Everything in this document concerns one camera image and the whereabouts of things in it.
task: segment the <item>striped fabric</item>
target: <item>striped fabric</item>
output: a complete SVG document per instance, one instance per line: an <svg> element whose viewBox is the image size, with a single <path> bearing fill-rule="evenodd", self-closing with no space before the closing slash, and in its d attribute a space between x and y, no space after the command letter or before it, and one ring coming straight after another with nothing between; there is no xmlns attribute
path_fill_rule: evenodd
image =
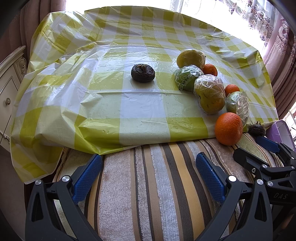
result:
<svg viewBox="0 0 296 241"><path fill-rule="evenodd" d="M238 147L272 167L280 165L276 156L256 145L248 134L232 147L215 138L144 145L105 155L103 171L80 207L104 241L195 240L218 208L195 167L195 157L204 152L226 173L252 182L251 174L232 158ZM71 149L55 181L70 175L90 157ZM224 235L234 228L241 208L239 202ZM65 219L63 223L68 230Z"/></svg>

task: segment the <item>white dresser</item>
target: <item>white dresser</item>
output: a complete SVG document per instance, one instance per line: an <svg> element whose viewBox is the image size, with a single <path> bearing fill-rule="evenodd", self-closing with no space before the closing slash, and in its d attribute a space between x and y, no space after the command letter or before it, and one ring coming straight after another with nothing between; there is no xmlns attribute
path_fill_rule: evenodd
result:
<svg viewBox="0 0 296 241"><path fill-rule="evenodd" d="M0 63L0 145L9 152L13 103L27 72L26 59L23 58L25 48L19 47Z"/></svg>

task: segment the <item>purple container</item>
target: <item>purple container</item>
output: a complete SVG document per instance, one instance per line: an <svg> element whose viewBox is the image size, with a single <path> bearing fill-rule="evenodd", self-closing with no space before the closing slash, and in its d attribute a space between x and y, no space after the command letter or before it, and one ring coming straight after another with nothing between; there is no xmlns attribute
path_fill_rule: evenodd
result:
<svg viewBox="0 0 296 241"><path fill-rule="evenodd" d="M295 144L287 123L283 120L278 120L266 130L266 137L274 142L284 143L292 150L296 151Z"/></svg>

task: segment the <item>drawer knob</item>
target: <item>drawer knob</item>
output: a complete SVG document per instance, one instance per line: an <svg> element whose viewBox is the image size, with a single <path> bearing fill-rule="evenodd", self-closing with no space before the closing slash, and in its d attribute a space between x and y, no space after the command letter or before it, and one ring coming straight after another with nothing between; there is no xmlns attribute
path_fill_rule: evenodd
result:
<svg viewBox="0 0 296 241"><path fill-rule="evenodd" d="M9 98L6 98L5 104L10 105L10 99Z"/></svg>

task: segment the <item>yellow fruit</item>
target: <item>yellow fruit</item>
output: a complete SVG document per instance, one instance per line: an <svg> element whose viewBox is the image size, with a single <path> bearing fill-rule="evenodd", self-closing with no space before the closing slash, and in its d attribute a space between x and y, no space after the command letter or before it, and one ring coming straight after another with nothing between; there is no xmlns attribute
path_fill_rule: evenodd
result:
<svg viewBox="0 0 296 241"><path fill-rule="evenodd" d="M223 82L211 74L202 75L195 80L194 91L199 96L200 106L207 114L215 114L225 105Z"/></svg>
<svg viewBox="0 0 296 241"><path fill-rule="evenodd" d="M189 66L191 64L203 69L205 66L205 54L202 51L194 49L185 50L179 54L177 58L177 65L179 68Z"/></svg>

